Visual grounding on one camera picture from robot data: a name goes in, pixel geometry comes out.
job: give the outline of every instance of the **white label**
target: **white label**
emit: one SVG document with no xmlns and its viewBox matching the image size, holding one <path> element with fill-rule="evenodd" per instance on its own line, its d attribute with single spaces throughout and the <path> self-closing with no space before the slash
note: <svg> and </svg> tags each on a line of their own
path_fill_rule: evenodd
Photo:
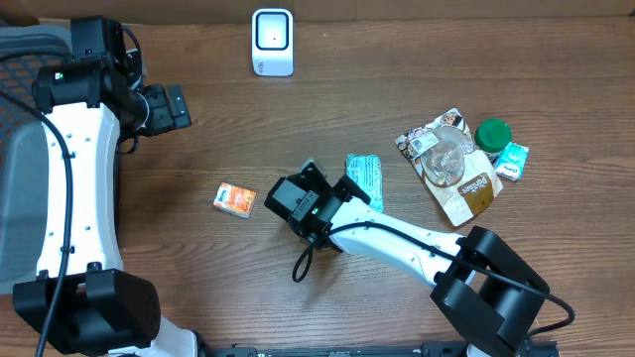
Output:
<svg viewBox="0 0 635 357">
<path fill-rule="evenodd" d="M 439 139 L 437 139 L 437 136 L 433 133 L 426 133 L 410 142 L 410 144 L 413 145 L 413 148 L 415 148 L 415 150 L 417 151 L 417 156 L 421 156 L 429 148 L 438 143 Z"/>
</svg>

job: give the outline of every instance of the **blue packet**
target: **blue packet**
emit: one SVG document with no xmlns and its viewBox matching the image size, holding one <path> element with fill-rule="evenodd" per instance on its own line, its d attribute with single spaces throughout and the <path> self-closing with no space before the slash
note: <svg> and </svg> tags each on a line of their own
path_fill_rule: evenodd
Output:
<svg viewBox="0 0 635 357">
<path fill-rule="evenodd" d="M 370 196 L 368 204 L 372 209 L 384 211 L 381 161 L 375 155 L 346 156 L 346 174 Z"/>
<path fill-rule="evenodd" d="M 496 173 L 510 180 L 520 179 L 525 170 L 527 157 L 529 157 L 528 147 L 509 143 L 496 162 Z"/>
</svg>

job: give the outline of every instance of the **orange and white package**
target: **orange and white package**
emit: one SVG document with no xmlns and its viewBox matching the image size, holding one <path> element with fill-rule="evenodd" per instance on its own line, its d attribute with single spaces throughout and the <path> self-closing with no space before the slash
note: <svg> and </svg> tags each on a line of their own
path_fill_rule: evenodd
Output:
<svg viewBox="0 0 635 357">
<path fill-rule="evenodd" d="M 214 199 L 214 205 L 220 210 L 249 218 L 256 202 L 256 192 L 229 183 L 221 183 Z"/>
</svg>

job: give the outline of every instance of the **wooden table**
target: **wooden table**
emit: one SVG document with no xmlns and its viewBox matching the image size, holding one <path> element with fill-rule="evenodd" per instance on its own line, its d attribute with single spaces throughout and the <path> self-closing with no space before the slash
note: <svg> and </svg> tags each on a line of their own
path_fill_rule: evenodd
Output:
<svg viewBox="0 0 635 357">
<path fill-rule="evenodd" d="M 452 231 L 393 141 L 457 107 L 472 130 L 500 117 L 531 148 L 525 176 L 458 231 L 494 230 L 571 303 L 574 325 L 542 336 L 564 356 L 632 355 L 632 19 L 297 24 L 289 78 L 253 73 L 248 25 L 134 32 L 147 82 L 180 83 L 193 125 L 124 159 L 119 247 L 180 327 L 258 348 L 459 339 L 428 288 L 368 258 L 320 252 L 294 284 L 305 245 L 262 204 L 308 157 L 335 182 L 346 154 L 376 154 L 385 212 Z M 222 181 L 259 193 L 251 218 L 212 207 Z M 547 303 L 536 324 L 564 316 Z M 0 356 L 36 340 L 0 298 Z"/>
</svg>

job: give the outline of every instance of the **green lid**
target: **green lid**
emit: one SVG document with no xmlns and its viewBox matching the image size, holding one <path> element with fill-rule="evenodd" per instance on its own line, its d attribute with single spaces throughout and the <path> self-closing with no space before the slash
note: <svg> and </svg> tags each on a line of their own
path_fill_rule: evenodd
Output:
<svg viewBox="0 0 635 357">
<path fill-rule="evenodd" d="M 500 119 L 487 119 L 476 129 L 474 142 L 487 153 L 498 153 L 512 141 L 512 130 Z"/>
</svg>

